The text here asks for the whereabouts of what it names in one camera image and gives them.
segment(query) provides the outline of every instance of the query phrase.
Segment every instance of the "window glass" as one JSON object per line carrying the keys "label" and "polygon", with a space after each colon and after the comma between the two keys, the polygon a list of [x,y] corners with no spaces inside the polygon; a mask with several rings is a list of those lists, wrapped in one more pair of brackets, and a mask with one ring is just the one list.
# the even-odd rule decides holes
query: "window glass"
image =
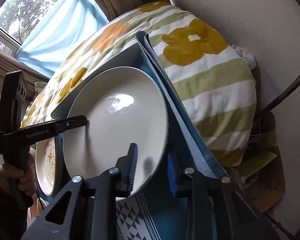
{"label": "window glass", "polygon": [[6,0],[0,8],[0,28],[21,44],[58,0]]}

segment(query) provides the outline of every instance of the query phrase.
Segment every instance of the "green paper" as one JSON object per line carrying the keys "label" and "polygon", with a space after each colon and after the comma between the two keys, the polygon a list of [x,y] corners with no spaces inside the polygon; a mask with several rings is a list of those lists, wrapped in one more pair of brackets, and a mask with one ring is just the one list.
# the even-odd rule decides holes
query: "green paper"
{"label": "green paper", "polygon": [[237,171],[239,171],[242,178],[246,179],[247,177],[261,170],[275,157],[277,157],[277,155],[275,155],[274,153],[270,151],[263,151],[254,155],[246,162],[241,163],[238,167],[236,167],[236,169]]}

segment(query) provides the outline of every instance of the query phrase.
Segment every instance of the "blue curtain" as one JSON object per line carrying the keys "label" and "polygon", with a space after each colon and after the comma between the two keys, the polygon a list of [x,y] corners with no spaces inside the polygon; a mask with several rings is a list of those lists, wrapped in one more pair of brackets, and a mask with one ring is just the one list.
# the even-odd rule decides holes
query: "blue curtain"
{"label": "blue curtain", "polygon": [[108,22],[94,0],[58,0],[15,58],[51,78],[77,46]]}

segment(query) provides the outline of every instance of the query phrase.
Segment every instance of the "wall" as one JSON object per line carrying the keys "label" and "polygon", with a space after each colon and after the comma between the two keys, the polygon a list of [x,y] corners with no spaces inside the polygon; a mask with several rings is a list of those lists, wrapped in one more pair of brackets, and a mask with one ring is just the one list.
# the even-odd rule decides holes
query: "wall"
{"label": "wall", "polygon": [[[300,73],[300,7],[295,0],[171,1],[256,56],[261,107]],[[300,87],[273,112],[286,180],[278,220],[294,234],[300,227]]]}

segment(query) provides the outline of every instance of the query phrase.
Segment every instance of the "white plastic bag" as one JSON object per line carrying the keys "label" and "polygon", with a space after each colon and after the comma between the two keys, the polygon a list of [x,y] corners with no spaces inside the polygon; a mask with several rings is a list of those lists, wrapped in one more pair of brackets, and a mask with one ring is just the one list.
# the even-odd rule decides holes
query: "white plastic bag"
{"label": "white plastic bag", "polygon": [[257,65],[256,59],[248,51],[248,49],[246,47],[242,48],[242,47],[239,47],[235,44],[232,45],[231,47],[237,52],[237,54],[240,56],[240,58],[242,58],[245,61],[245,63],[247,63],[250,70],[252,70],[256,67],[256,65]]}

